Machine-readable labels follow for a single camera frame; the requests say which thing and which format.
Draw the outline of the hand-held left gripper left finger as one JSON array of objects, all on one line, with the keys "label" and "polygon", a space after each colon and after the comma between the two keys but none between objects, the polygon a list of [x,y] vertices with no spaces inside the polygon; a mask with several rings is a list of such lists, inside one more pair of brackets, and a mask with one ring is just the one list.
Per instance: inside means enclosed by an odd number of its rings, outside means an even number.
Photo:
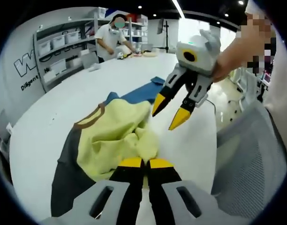
[{"label": "hand-held left gripper left finger", "polygon": [[43,225],[134,225],[142,200],[144,160],[127,158],[108,180],[80,194],[71,210],[49,217]]}]

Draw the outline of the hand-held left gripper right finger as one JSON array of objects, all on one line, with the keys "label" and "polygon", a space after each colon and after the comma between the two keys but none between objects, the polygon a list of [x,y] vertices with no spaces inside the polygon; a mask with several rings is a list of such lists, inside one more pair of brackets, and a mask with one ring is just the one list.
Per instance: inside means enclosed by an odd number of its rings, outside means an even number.
[{"label": "hand-held left gripper right finger", "polygon": [[192,181],[182,180],[164,159],[147,163],[149,200],[158,225],[228,225],[215,198]]}]

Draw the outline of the person's right hand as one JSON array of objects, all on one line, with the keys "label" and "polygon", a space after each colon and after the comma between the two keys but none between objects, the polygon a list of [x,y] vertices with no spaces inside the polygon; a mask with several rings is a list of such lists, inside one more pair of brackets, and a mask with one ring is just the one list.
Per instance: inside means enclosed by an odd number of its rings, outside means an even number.
[{"label": "person's right hand", "polygon": [[240,67],[241,62],[233,56],[222,52],[216,60],[215,66],[212,71],[213,82],[217,83],[224,80],[231,71]]}]

